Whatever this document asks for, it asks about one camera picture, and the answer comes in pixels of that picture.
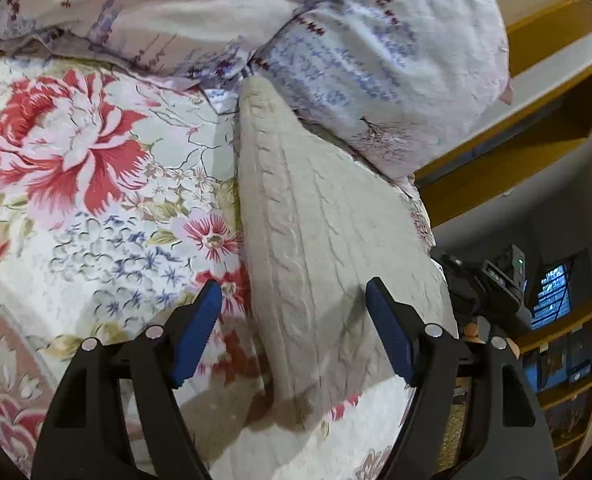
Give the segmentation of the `person's right hand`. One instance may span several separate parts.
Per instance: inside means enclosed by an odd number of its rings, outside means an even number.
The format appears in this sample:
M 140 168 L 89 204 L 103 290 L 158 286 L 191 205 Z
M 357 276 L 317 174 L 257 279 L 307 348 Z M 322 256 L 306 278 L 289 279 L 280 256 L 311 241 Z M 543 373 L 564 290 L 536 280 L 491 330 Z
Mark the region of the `person's right hand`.
M 474 342 L 474 344 L 490 342 L 492 347 L 498 350 L 510 350 L 516 359 L 520 357 L 520 347 L 511 338 L 492 336 L 486 339 L 486 336 L 490 336 L 490 326 L 486 321 L 468 323 L 464 327 L 463 336 L 468 342 Z

